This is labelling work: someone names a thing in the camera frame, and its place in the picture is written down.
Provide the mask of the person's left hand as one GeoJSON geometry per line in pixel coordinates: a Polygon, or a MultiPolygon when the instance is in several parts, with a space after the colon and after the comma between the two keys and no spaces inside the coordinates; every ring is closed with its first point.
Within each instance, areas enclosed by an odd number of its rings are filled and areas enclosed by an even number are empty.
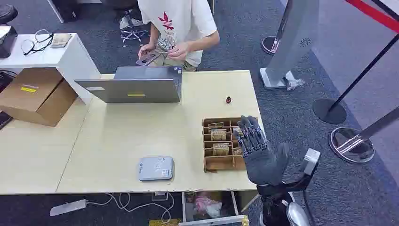
{"type": "Polygon", "coordinates": [[[168,57],[177,61],[185,61],[190,51],[191,51],[191,43],[183,42],[175,46],[172,50],[170,50],[168,52],[168,57]]]}

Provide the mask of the person's right hand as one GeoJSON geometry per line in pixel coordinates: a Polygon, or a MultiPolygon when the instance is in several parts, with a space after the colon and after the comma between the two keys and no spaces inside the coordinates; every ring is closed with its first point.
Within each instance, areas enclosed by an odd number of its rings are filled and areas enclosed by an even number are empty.
{"type": "Polygon", "coordinates": [[[138,51],[138,57],[141,59],[144,55],[146,55],[149,51],[152,51],[156,48],[156,46],[153,43],[148,43],[143,46],[138,51]]]}

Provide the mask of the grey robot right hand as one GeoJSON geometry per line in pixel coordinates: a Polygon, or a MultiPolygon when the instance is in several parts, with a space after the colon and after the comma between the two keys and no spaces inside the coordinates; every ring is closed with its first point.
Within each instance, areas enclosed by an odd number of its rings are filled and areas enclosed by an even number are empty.
{"type": "Polygon", "coordinates": [[[277,186],[289,162],[290,147],[280,143],[276,149],[269,147],[264,131],[253,116],[240,117],[241,132],[234,132],[245,162],[248,179],[256,185],[277,186]]]}

